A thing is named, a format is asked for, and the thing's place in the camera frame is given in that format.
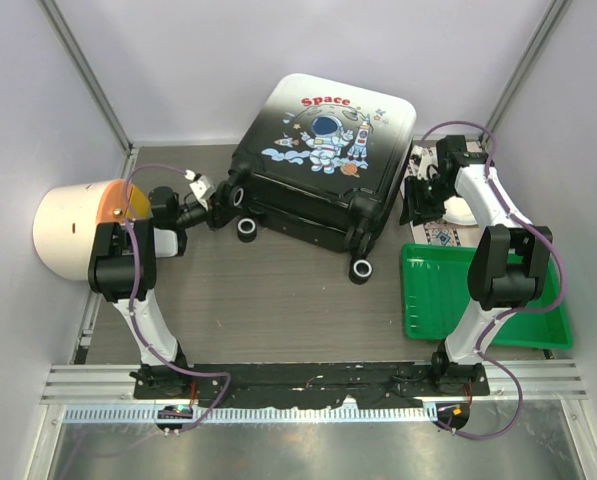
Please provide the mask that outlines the black white astronaut suitcase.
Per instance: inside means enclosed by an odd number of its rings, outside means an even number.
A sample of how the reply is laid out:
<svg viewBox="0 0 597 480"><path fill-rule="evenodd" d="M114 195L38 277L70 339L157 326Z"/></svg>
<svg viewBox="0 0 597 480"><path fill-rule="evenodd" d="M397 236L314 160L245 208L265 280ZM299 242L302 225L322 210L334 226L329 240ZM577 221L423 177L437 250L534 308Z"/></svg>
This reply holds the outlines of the black white astronaut suitcase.
<svg viewBox="0 0 597 480"><path fill-rule="evenodd" d="M225 193L237 235L260 227L350 256L362 285L413 147L407 100L304 73L284 76L236 147Z"/></svg>

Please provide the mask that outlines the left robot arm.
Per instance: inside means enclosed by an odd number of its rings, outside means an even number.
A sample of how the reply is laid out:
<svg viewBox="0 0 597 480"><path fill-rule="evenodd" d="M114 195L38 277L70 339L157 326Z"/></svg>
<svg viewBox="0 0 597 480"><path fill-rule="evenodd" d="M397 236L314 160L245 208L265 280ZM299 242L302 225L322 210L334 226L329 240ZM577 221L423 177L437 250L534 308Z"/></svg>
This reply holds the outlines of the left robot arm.
<svg viewBox="0 0 597 480"><path fill-rule="evenodd" d="M224 191L201 176L191 182L184 199L168 186L157 187L145 197L147 211L136 209L129 181L121 183L122 220L98 224L88 267L92 290L111 304L126 321L139 349L139 367L130 373L134 395L140 399L178 399L189 393L198 379L215 383L222 397L231 383L224 371L192 369L170 332L155 293L157 259L185 253L187 230L199 224L220 228L233 218L243 197L240 189Z"/></svg>

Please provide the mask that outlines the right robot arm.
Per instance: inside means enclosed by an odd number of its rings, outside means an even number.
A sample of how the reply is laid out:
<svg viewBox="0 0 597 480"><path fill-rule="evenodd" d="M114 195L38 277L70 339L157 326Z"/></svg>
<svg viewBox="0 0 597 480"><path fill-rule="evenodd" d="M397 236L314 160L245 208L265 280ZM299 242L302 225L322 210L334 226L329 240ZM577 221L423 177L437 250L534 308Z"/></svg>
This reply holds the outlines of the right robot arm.
<svg viewBox="0 0 597 480"><path fill-rule="evenodd" d="M464 136L438 140L436 159L434 173L405 178L401 223L436 221L445 201L460 197L482 230L467 274L470 301L428 375L435 391L450 395L482 377L484 354L506 319L542 295L553 236L517 210L490 156L469 151Z"/></svg>

